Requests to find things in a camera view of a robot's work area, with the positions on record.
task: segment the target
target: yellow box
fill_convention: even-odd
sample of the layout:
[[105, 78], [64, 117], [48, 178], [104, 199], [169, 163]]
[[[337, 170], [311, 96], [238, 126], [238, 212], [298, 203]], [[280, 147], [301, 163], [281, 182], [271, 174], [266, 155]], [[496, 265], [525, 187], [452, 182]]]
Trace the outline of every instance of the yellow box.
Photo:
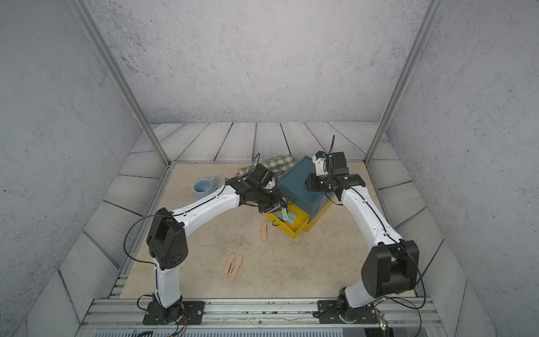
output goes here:
[[294, 224], [279, 220], [275, 215], [273, 215], [273, 213], [264, 213], [264, 215], [272, 223], [275, 221], [274, 224], [279, 224], [279, 228], [285, 232], [286, 235], [290, 236], [292, 239], [295, 239], [309, 224], [309, 215], [294, 204], [288, 205], [288, 210], [298, 216], [296, 219], [294, 219]]
[[314, 219], [311, 221], [309, 220], [309, 224], [307, 226], [305, 226], [305, 228], [303, 229], [305, 232], [308, 232], [315, 224], [316, 222], [320, 219], [320, 217], [322, 215], [324, 215], [324, 213], [328, 210], [328, 208], [331, 206], [332, 202], [328, 202], [324, 208], [322, 208], [320, 210], [320, 212], [318, 212], [318, 214], [314, 217]]

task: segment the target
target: vent grille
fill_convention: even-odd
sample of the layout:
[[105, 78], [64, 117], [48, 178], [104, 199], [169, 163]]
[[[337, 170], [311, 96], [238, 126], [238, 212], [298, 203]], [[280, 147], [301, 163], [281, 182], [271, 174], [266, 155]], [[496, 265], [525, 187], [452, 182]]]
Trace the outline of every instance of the vent grille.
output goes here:
[[[137, 337], [152, 329], [96, 329], [93, 337]], [[153, 335], [144, 337], [168, 337], [175, 329], [155, 329]], [[342, 337], [341, 328], [304, 329], [194, 329], [183, 337]]]

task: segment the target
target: light blue mug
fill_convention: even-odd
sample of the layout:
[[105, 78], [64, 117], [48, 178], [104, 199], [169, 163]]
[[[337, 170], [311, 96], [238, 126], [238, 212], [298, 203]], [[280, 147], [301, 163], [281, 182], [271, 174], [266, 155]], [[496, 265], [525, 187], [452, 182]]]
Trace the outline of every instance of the light blue mug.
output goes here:
[[212, 194], [217, 190], [217, 177], [201, 178], [193, 184], [193, 191], [197, 200]]

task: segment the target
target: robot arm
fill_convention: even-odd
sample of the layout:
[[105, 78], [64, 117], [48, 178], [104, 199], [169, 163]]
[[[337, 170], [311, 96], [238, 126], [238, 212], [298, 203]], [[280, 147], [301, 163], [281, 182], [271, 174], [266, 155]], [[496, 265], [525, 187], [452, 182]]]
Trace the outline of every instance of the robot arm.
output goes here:
[[146, 243], [156, 266], [157, 287], [150, 306], [165, 322], [181, 314], [179, 265], [187, 254], [186, 238], [217, 215], [245, 203], [254, 203], [262, 213], [285, 211], [287, 204], [277, 187], [273, 173], [258, 164], [252, 173], [234, 177], [217, 191], [182, 208], [156, 212]]
[[352, 321], [376, 298], [414, 289], [419, 249], [414, 241], [404, 241], [386, 221], [361, 177], [349, 174], [343, 152], [320, 151], [313, 156], [313, 163], [316, 173], [305, 181], [307, 189], [334, 192], [371, 247], [361, 268], [361, 280], [341, 289], [337, 297], [340, 316]]

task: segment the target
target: yellow drawer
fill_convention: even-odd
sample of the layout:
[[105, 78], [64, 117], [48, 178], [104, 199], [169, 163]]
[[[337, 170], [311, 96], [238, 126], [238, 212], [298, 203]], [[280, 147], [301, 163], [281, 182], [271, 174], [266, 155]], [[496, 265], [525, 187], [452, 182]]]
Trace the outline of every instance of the yellow drawer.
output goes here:
[[272, 213], [264, 213], [264, 215], [269, 219], [272, 224], [279, 224], [279, 228], [283, 232], [285, 232], [286, 235], [290, 236], [292, 239], [295, 239], [299, 235], [299, 233], [302, 230], [305, 230], [305, 228], [308, 226], [309, 215], [303, 212], [299, 207], [294, 204], [288, 205], [288, 210], [298, 216], [296, 219], [294, 219], [294, 224], [283, 222], [279, 220], [276, 216], [274, 216]]

